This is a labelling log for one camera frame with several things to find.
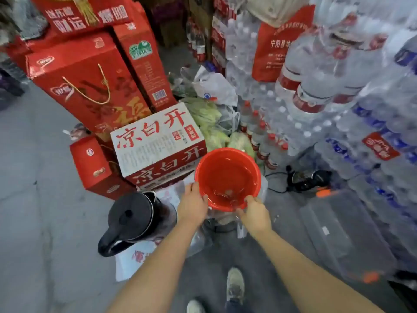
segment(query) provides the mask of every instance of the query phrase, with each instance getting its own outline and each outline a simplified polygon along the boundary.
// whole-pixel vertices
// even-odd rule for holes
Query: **person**
[[[236,213],[273,263],[301,313],[383,312],[279,237],[260,199],[247,196],[245,200],[247,211],[237,209]],[[198,183],[187,185],[178,206],[176,226],[120,290],[107,313],[168,312],[187,249],[207,211],[208,198],[201,197]],[[226,313],[248,311],[243,306],[243,295],[242,273],[232,268],[227,278]],[[204,309],[191,300],[187,313],[204,313]]]

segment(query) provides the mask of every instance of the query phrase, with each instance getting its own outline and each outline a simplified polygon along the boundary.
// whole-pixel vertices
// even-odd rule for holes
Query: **transparent plastic container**
[[[322,262],[344,279],[372,283],[395,270],[388,244],[353,191],[313,198],[300,215]]]

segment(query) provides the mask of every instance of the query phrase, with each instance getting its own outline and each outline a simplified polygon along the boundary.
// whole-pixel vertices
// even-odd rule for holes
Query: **red plastic bowl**
[[[261,189],[261,171],[252,157],[235,148],[218,148],[201,158],[195,181],[200,194],[207,194],[209,206],[223,212],[244,209],[247,195]]]

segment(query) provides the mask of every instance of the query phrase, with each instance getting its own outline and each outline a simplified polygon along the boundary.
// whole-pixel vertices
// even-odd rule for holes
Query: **gray floor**
[[[162,50],[167,71],[192,58],[185,47]],[[83,189],[69,138],[77,121],[43,91],[29,91],[0,112],[0,312],[103,312],[123,283],[114,259],[102,258],[97,242],[112,201]],[[279,215],[274,228],[314,261],[314,248],[289,194],[269,193],[266,205]],[[297,312],[271,263],[252,238],[218,234],[214,245],[186,260],[171,312],[185,312],[199,298],[208,313],[222,312],[227,270],[240,267],[247,304],[256,312]],[[355,285],[387,312],[404,306],[386,283]]]

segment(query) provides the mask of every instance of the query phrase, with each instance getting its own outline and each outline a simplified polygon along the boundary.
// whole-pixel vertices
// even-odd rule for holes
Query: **white sneaker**
[[[245,280],[242,272],[232,267],[227,274],[227,291],[226,300],[238,299],[243,304],[243,296],[245,294]]]
[[[199,301],[191,300],[187,305],[187,313],[206,313],[206,311]]]

